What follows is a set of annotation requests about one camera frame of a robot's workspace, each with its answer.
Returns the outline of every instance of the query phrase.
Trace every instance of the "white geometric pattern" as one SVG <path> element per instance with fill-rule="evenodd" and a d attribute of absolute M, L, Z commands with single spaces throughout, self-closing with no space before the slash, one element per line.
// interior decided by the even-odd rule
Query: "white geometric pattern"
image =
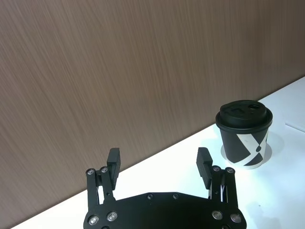
<path fill-rule="evenodd" d="M 244 166 L 244 165 L 248 164 L 253 158 L 255 158 L 256 155 L 259 154 L 259 153 L 264 158 L 265 150 L 266 150 L 266 139 L 268 137 L 268 131 L 266 132 L 266 135 L 265 135 L 264 139 L 262 140 L 261 144 L 259 144 L 256 141 L 256 139 L 253 137 L 252 134 L 237 135 L 237 137 L 243 143 L 243 145 L 246 147 L 246 149 L 249 151 L 250 155 L 248 157 L 244 158 L 243 160 L 234 163 L 234 165 Z M 261 147 L 261 150 L 257 152 L 256 149 L 259 146 Z"/>

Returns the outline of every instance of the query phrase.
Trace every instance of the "paper cup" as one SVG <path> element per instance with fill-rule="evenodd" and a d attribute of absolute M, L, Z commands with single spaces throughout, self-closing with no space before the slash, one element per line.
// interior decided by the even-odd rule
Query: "paper cup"
<path fill-rule="evenodd" d="M 259 167 L 264 159 L 272 113 L 262 103 L 240 100 L 225 104 L 216 116 L 228 161 L 237 167 Z"/>

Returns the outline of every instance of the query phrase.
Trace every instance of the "bolt head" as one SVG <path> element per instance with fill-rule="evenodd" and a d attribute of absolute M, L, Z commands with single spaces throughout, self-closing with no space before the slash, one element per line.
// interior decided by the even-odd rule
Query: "bolt head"
<path fill-rule="evenodd" d="M 242 218 L 239 214 L 232 214 L 230 217 L 231 217 L 231 220 L 234 223 L 241 223 L 242 222 Z"/>
<path fill-rule="evenodd" d="M 213 167 L 213 170 L 214 170 L 215 172 L 218 172 L 218 171 L 220 170 L 220 168 L 219 168 L 218 166 L 214 166 L 214 167 Z"/>
<path fill-rule="evenodd" d="M 108 168 L 107 168 L 107 167 L 104 167 L 104 168 L 101 169 L 101 171 L 102 171 L 102 173 L 105 173 L 105 172 L 108 171 Z"/>
<path fill-rule="evenodd" d="M 97 216 L 91 216 L 88 220 L 89 225 L 95 225 L 99 221 L 99 218 Z"/>
<path fill-rule="evenodd" d="M 88 175 L 91 175 L 91 174 L 93 174 L 94 173 L 94 169 L 89 169 L 88 171 L 87 171 L 87 174 Z"/>
<path fill-rule="evenodd" d="M 173 194 L 173 198 L 174 199 L 178 199 L 179 198 L 179 195 L 177 193 Z"/>
<path fill-rule="evenodd" d="M 153 194 L 148 194 L 148 195 L 147 195 L 147 198 L 148 198 L 148 199 L 152 199 L 152 198 L 153 198 Z"/>
<path fill-rule="evenodd" d="M 223 218 L 223 214 L 220 211 L 213 211 L 212 216 L 216 220 L 221 220 Z"/>
<path fill-rule="evenodd" d="M 232 169 L 232 168 L 227 168 L 227 172 L 228 172 L 228 173 L 233 173 L 233 172 L 234 172 L 234 169 Z"/>
<path fill-rule="evenodd" d="M 118 214 L 116 214 L 116 212 L 112 211 L 112 212 L 108 213 L 107 220 L 112 222 L 112 221 L 115 221 L 117 217 L 118 217 Z"/>

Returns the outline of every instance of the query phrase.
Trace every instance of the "wooden wall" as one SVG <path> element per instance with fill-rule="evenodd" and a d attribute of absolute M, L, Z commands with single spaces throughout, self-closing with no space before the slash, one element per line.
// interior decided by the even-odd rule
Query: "wooden wall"
<path fill-rule="evenodd" d="M 1 0 L 0 228 L 305 73 L 303 0 Z"/>

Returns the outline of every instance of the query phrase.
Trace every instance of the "coffee cup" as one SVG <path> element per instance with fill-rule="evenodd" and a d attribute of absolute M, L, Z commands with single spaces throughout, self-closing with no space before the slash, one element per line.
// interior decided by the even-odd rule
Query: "coffee cup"
<path fill-rule="evenodd" d="M 227 160 L 237 167 L 259 167 L 264 159 L 272 112 L 262 103 L 239 100 L 221 106 L 216 115 Z"/>

